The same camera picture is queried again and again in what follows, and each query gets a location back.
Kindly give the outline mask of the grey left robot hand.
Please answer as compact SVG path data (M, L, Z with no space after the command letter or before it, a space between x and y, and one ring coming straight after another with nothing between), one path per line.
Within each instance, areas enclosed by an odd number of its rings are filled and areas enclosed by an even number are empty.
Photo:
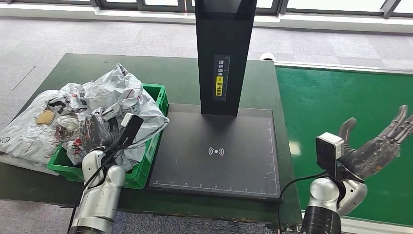
M101 146L110 146L119 136L119 126L115 117L105 120L99 112L85 117L79 128L82 146L87 152Z

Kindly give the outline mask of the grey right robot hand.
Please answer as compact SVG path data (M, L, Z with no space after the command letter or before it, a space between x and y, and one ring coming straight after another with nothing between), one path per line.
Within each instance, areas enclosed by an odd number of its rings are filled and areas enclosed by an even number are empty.
M338 161L361 180L378 173L399 155L400 145L413 133L413 116L406 117L407 114L408 106L400 106L391 123L358 149L348 144L350 131L357 123L354 117L349 118L338 131L338 136L344 140L344 155Z

